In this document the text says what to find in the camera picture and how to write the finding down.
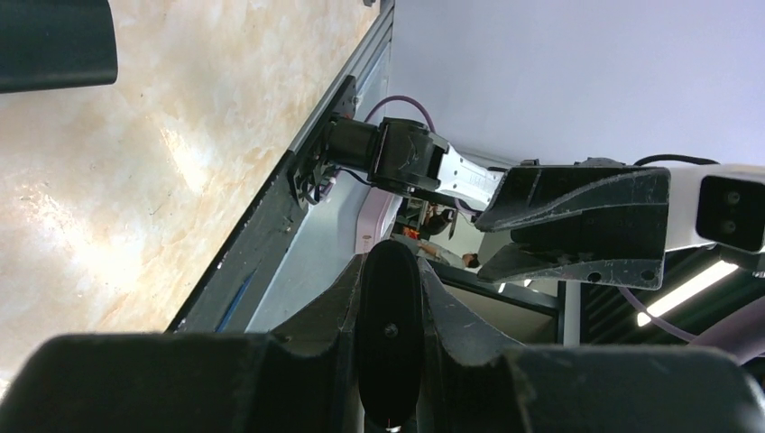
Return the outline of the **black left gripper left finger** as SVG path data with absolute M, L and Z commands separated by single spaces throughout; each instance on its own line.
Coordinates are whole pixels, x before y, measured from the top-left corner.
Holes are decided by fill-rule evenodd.
M 64 335 L 1 405 L 4 432 L 356 432 L 355 257 L 267 333 Z

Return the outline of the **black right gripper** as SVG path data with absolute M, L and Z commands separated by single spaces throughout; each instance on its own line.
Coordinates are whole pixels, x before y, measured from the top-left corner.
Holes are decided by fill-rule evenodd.
M 475 227 L 489 233 L 513 229 L 513 244 L 485 261 L 478 279 L 657 290 L 664 272 L 670 179 L 666 168 L 619 164 L 508 170 Z

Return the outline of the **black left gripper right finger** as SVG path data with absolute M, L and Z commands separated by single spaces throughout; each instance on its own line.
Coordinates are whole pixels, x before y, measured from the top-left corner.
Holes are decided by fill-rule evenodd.
M 761 432 L 764 395 L 704 348 L 520 345 L 419 262 L 422 432 Z

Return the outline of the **black remote control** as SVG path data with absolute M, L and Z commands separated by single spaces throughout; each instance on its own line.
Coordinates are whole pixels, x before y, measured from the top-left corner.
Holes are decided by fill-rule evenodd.
M 422 281 L 404 244 L 383 241 L 364 259 L 355 330 L 366 415 L 379 427 L 397 428 L 415 412 L 424 357 Z

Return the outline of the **black battery cover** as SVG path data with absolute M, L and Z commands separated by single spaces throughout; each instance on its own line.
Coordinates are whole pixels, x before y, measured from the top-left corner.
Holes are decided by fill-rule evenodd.
M 107 0 L 1 2 L 3 94 L 112 85 L 117 76 Z

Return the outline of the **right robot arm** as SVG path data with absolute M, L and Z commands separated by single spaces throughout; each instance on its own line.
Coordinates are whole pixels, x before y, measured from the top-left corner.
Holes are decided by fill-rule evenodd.
M 469 161 L 424 124 L 386 118 L 330 124 L 328 162 L 402 196 L 466 204 L 507 245 L 484 258 L 481 281 L 568 280 L 656 290 L 668 233 L 670 172 L 618 161 L 526 163 L 505 171 Z

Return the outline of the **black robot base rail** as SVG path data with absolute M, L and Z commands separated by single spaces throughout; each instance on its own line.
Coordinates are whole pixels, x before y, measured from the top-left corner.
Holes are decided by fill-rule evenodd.
M 364 111 L 363 86 L 392 38 L 392 1 L 380 12 L 264 185 L 247 206 L 167 330 L 243 332 L 309 212 L 329 123 Z

